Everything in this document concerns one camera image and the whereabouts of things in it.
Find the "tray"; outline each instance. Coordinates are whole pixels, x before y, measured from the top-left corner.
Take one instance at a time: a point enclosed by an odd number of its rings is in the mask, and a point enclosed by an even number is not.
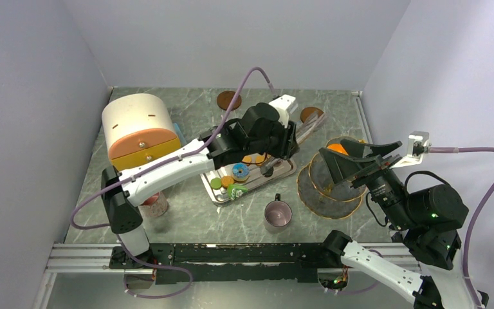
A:
[[[219,190],[213,190],[213,188],[211,188],[211,186],[209,185],[209,182],[213,178],[217,178],[217,177],[222,178],[224,176],[231,176],[232,166],[233,164],[227,165],[216,171],[210,171],[209,173],[204,173],[200,175],[201,181],[203,182],[203,185],[207,190],[209,197],[211,198],[213,203],[216,204],[217,206],[225,206],[225,204],[230,202],[231,199],[228,197],[225,188],[220,188]],[[258,187],[262,187],[263,185],[272,182],[273,180],[294,174],[296,170],[297,170],[297,165],[293,160],[281,160],[279,163],[273,166],[273,174],[270,177],[265,177],[264,175],[261,174],[260,167],[256,166],[255,164],[251,164],[249,165],[249,175],[250,175],[249,179],[247,179],[245,182],[240,184],[248,189],[248,192],[246,193],[247,195],[251,193],[252,190],[255,190]]]

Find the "marble tabletop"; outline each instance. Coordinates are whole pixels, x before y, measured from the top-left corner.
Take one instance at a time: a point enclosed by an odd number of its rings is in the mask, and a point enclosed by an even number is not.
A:
[[[115,88],[111,100],[133,93],[150,93],[161,98],[168,107],[171,119],[181,128],[189,142],[216,126],[224,111],[216,104],[218,94],[230,89],[206,88]],[[311,212],[298,197],[297,176],[320,147],[333,137],[348,135],[358,139],[366,138],[358,107],[350,91],[316,91],[299,89],[278,90],[281,94],[297,98],[299,108],[291,119],[298,121],[304,107],[316,106],[327,116],[325,126],[311,135],[300,146],[293,159],[297,171],[286,178],[249,192],[246,196],[225,207],[215,206],[207,194],[201,178],[191,177],[165,189],[169,201],[168,211],[159,218],[144,220],[143,226],[150,242],[153,243],[270,243],[270,242],[319,242],[333,229],[351,235],[359,242],[389,242],[386,228],[376,224],[364,206],[349,217],[340,220],[322,218]],[[241,117],[246,109],[258,102],[269,102],[271,93],[267,89],[244,89],[242,104],[232,112],[231,117]],[[95,141],[90,165],[82,186],[79,201],[100,189],[102,170],[109,165],[103,131]],[[289,227],[278,234],[264,229],[263,210],[267,203],[280,193],[293,211]],[[379,207],[373,209],[383,217]],[[82,209],[75,219],[79,225],[93,225],[108,222],[101,199],[96,199]],[[116,236],[109,227],[96,230],[69,228],[65,243],[115,243]]]

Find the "black cable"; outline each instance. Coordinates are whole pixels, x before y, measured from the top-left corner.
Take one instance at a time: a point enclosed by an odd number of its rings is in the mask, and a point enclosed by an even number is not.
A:
[[[370,213],[374,216],[374,219],[376,220],[376,223],[380,226],[380,227],[386,227],[387,226],[387,217],[385,217],[385,224],[382,224],[378,218],[376,217],[376,214],[374,213],[374,211],[372,211],[372,209],[370,208],[370,205],[368,204],[368,194],[370,194],[370,196],[372,196],[372,194],[370,192],[367,193],[367,195],[365,196],[365,202],[367,204],[367,207],[368,207],[368,210],[370,211]]]
[[[404,193],[406,194],[406,196],[408,196],[408,181],[410,180],[410,178],[413,175],[417,175],[417,174],[431,176],[432,178],[435,178],[436,180],[440,181],[441,183],[443,183],[445,185],[450,185],[446,180],[442,179],[440,176],[436,175],[433,172],[430,172],[430,171],[417,171],[417,172],[413,172],[412,174],[408,175],[408,177],[406,177],[406,180],[404,181]]]

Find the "metal frame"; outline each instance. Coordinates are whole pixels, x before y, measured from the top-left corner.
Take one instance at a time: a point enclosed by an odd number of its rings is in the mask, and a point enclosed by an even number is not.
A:
[[[419,263],[402,243],[363,243],[366,249],[374,249],[384,259],[404,269],[420,272]],[[151,269],[109,269],[113,248],[118,244],[54,244],[41,287],[35,298],[33,309],[46,309],[57,274],[152,274]],[[342,269],[321,269],[320,273],[341,272]]]

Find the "white wall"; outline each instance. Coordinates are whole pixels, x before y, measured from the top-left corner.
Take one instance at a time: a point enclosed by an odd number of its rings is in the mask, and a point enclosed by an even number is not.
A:
[[[31,308],[108,90],[59,0],[0,0],[0,308]]]
[[[434,146],[494,146],[494,0],[412,1],[362,99],[375,142],[406,142],[421,130]],[[472,212],[494,180],[494,154],[432,154],[416,169],[447,179]],[[471,276],[494,308],[494,196],[470,256]]]
[[[362,89],[410,1],[65,2],[112,86]]]

